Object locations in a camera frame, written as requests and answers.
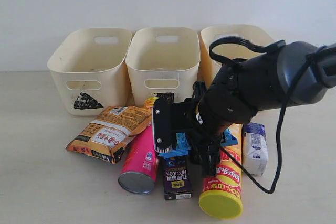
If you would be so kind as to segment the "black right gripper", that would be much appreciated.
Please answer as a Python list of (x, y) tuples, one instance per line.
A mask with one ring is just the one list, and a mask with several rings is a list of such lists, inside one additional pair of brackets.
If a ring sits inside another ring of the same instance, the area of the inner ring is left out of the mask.
[(186, 134), (191, 161), (201, 165), (203, 177), (213, 177), (217, 174), (225, 124), (211, 108), (207, 94), (205, 82), (196, 81), (192, 96), (173, 104), (173, 131)]

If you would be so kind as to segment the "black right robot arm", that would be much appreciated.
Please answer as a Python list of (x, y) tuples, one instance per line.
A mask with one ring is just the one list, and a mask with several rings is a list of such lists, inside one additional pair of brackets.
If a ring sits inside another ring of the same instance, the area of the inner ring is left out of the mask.
[(232, 124), (247, 124), (260, 111), (315, 104), (335, 87), (335, 45), (307, 42), (268, 46), (229, 36), (212, 42), (222, 64), (210, 86), (187, 101), (192, 155), (203, 177), (216, 175), (220, 139)]

